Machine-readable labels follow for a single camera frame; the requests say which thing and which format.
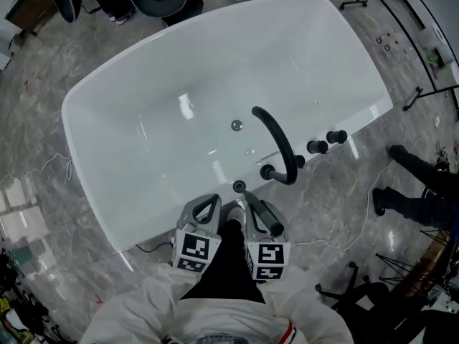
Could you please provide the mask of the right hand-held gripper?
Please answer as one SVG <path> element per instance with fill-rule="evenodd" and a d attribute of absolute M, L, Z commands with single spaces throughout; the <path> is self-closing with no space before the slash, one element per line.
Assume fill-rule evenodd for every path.
<path fill-rule="evenodd" d="M 249 241 L 245 243 L 246 261 L 251 277 L 259 282 L 281 280 L 286 272 L 290 257 L 287 220 L 273 204 L 268 201 L 265 203 L 283 225 L 284 230 L 281 235 L 273 238 L 276 242 L 268 242 L 271 240 L 268 228 L 263 224 L 254 207 L 246 203 L 245 236 Z"/>

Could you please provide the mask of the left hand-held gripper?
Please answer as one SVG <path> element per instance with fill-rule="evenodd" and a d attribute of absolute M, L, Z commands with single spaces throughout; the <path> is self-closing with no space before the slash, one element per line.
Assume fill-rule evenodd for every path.
<path fill-rule="evenodd" d="M 204 274 L 222 242 L 217 235 L 222 200 L 218 194 L 199 196 L 187 204 L 177 221 L 173 267 Z"/>

